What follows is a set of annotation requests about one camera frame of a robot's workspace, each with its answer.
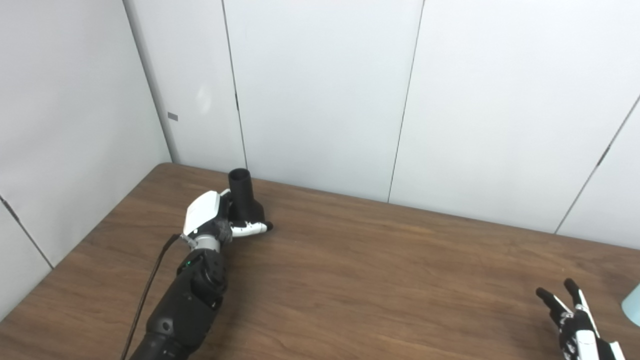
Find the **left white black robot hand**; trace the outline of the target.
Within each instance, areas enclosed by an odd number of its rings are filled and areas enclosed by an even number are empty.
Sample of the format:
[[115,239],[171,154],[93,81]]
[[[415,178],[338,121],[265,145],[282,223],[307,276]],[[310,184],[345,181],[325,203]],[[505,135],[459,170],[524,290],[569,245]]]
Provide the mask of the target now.
[[188,206],[182,237],[193,250],[220,252],[236,238],[267,233],[273,228],[251,190],[210,190]]

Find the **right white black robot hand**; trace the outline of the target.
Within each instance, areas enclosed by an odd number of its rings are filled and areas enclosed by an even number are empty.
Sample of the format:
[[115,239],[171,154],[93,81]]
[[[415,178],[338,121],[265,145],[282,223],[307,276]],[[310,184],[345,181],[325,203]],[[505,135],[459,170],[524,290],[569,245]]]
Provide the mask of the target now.
[[573,301],[570,308],[553,292],[542,287],[535,295],[549,310],[549,317],[558,331],[558,346],[565,360],[624,360],[620,343],[608,342],[598,331],[583,290],[571,278],[563,285]]

